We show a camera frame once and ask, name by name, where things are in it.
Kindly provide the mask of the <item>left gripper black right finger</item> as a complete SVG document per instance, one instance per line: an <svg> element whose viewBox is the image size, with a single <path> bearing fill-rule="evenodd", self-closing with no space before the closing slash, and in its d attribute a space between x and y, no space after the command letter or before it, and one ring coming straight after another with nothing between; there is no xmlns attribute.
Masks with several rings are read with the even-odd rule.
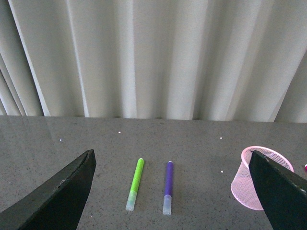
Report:
<svg viewBox="0 0 307 230"><path fill-rule="evenodd" d="M274 230L307 228L307 181L291 170L252 151L248 165L256 194Z"/></svg>

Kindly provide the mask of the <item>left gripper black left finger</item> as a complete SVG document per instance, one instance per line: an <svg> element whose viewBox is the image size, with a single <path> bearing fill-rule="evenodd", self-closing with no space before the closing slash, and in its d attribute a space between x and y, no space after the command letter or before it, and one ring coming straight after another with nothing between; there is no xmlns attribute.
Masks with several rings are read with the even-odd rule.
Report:
<svg viewBox="0 0 307 230"><path fill-rule="evenodd" d="M91 191L96 167L87 150L0 214L2 230L75 230Z"/></svg>

